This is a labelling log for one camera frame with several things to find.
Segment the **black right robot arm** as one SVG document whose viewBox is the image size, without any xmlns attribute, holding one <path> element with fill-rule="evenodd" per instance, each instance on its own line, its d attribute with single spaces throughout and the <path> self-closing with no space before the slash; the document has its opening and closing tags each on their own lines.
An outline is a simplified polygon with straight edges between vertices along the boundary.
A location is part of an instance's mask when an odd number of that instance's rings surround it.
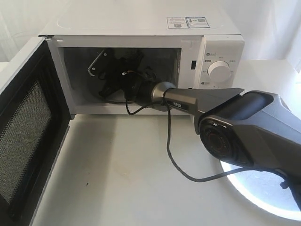
<svg viewBox="0 0 301 226">
<path fill-rule="evenodd" d="M 158 80 L 150 69 L 138 71 L 141 60 L 141 54 L 118 59 L 111 49 L 102 51 L 89 67 L 91 75 L 105 81 L 100 97 L 121 90 L 125 105 L 187 113 L 212 156 L 240 170 L 278 174 L 283 188 L 300 192 L 301 120 L 279 95 L 240 88 L 180 89 Z"/>
</svg>

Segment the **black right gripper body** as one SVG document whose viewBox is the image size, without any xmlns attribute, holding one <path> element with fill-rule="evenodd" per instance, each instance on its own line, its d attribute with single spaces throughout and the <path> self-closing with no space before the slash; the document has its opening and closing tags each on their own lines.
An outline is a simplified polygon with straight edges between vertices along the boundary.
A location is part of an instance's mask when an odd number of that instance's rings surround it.
<svg viewBox="0 0 301 226">
<path fill-rule="evenodd" d="M 116 56 L 115 50 L 106 50 L 106 60 L 103 61 L 103 69 L 98 76 L 99 80 L 104 81 L 102 89 L 99 91 L 101 97 L 109 95 L 121 89 L 123 73 L 126 71 L 138 71 L 138 67 L 144 57 L 139 50 L 129 52 L 125 56 Z"/>
</svg>

